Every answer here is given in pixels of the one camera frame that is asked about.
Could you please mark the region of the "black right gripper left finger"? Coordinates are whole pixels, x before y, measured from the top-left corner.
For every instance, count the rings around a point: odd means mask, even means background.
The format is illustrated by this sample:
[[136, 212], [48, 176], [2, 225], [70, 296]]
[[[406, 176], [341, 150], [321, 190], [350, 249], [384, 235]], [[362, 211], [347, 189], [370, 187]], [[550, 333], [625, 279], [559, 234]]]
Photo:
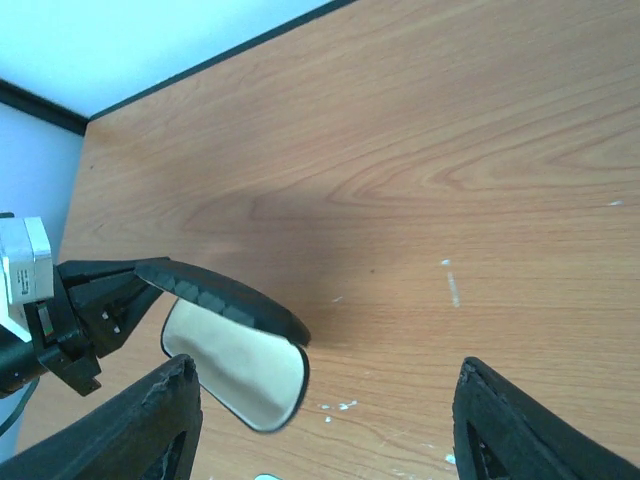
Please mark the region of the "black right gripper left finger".
[[188, 479], [202, 426], [193, 359], [178, 355], [1, 464], [3, 479]]

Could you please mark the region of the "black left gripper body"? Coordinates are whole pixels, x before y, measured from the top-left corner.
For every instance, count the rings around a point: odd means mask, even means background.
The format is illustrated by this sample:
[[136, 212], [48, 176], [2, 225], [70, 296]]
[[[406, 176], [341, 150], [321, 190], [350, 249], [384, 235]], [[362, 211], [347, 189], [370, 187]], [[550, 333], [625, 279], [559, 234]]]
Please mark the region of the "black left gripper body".
[[54, 296], [29, 304], [29, 329], [38, 362], [79, 395], [101, 384], [95, 349], [76, 317], [59, 272], [53, 273]]

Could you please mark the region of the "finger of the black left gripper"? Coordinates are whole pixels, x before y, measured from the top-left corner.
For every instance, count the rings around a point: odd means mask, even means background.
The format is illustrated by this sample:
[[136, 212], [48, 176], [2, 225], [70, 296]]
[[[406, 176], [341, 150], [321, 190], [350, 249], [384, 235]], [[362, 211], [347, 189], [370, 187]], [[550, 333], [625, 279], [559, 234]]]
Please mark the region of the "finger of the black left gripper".
[[69, 290], [101, 279], [112, 279], [118, 275], [133, 276], [132, 286], [146, 289], [142, 280], [137, 280], [135, 268], [139, 263], [165, 261], [169, 257], [151, 257], [135, 260], [67, 260], [55, 266], [55, 289]]
[[98, 358], [124, 345], [161, 294], [136, 274], [102, 277], [69, 290], [71, 305]]

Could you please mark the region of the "light blue cleaning cloth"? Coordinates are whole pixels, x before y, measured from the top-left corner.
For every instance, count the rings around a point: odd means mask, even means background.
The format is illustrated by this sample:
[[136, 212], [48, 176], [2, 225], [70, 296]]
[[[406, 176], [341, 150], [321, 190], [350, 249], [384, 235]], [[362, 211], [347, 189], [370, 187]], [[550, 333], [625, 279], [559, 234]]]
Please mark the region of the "light blue cleaning cloth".
[[254, 480], [280, 480], [278, 477], [271, 474], [259, 474]]

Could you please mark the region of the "black checkered glasses case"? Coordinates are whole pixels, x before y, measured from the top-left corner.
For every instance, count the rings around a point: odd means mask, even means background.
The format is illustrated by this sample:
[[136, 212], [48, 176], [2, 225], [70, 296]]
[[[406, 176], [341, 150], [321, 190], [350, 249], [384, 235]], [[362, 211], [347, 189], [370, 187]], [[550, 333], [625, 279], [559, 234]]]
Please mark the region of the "black checkered glasses case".
[[161, 332], [163, 352], [190, 356], [201, 387], [251, 430], [283, 429], [310, 378], [304, 323], [260, 291], [195, 265], [146, 260], [136, 274], [176, 298]]

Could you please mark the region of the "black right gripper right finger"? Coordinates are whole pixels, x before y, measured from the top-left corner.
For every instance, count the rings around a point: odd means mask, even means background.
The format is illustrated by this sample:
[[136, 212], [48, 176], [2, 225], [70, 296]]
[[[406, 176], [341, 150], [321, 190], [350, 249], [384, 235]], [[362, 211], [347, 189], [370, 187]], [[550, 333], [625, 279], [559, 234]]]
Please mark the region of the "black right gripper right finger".
[[461, 479], [637, 479], [639, 468], [573, 428], [476, 357], [453, 413]]

